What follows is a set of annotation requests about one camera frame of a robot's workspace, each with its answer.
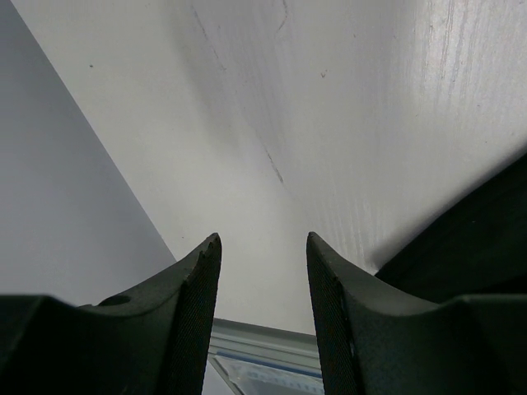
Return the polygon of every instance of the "scratch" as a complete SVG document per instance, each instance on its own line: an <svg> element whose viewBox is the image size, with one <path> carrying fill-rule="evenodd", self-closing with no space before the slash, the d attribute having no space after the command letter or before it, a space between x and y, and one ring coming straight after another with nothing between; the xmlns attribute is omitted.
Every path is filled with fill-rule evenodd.
<svg viewBox="0 0 527 395"><path fill-rule="evenodd" d="M287 3L286 3L286 0L282 0L282 4L283 4L283 11L285 12L285 15L283 17L283 21L282 23L280 24L280 27L278 27L278 30L277 30L277 33L280 31L281 28L283 28L283 26L286 24L286 21L287 21L287 17L289 16L289 10L287 10Z"/></svg>
<svg viewBox="0 0 527 395"><path fill-rule="evenodd" d="M205 37L205 41L207 41L207 43L210 45L210 47L212 49L212 52L214 53L214 58L216 58L218 64L220 65L220 69L224 72L227 68L225 66L223 66L222 61L220 60L220 57L217 56L217 52L216 52L216 49L214 48L214 45L212 45L211 41L208 39L207 32L205 31L205 28L203 27L203 23L201 23L201 20L199 19L198 13L196 12L196 9L194 8L194 6L190 6L190 8L192 8L192 13L194 14L194 19L198 23L199 28L201 29L201 31L203 32L203 37Z"/></svg>
<svg viewBox="0 0 527 395"><path fill-rule="evenodd" d="M283 177L278 171L278 167L274 164L273 158L271 157L271 154L269 154L269 151L267 151L267 148L264 147L265 153L267 154L267 157L271 161L271 166L273 167L274 172L277 174L278 179L280 180L280 183L283 184Z"/></svg>

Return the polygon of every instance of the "gray panel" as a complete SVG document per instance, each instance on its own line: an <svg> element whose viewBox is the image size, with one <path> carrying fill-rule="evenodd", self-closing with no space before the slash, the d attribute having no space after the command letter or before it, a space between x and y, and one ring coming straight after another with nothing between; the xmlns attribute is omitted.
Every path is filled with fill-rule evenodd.
<svg viewBox="0 0 527 395"><path fill-rule="evenodd" d="M95 303L174 262L8 0L0 120L0 292Z"/></svg>

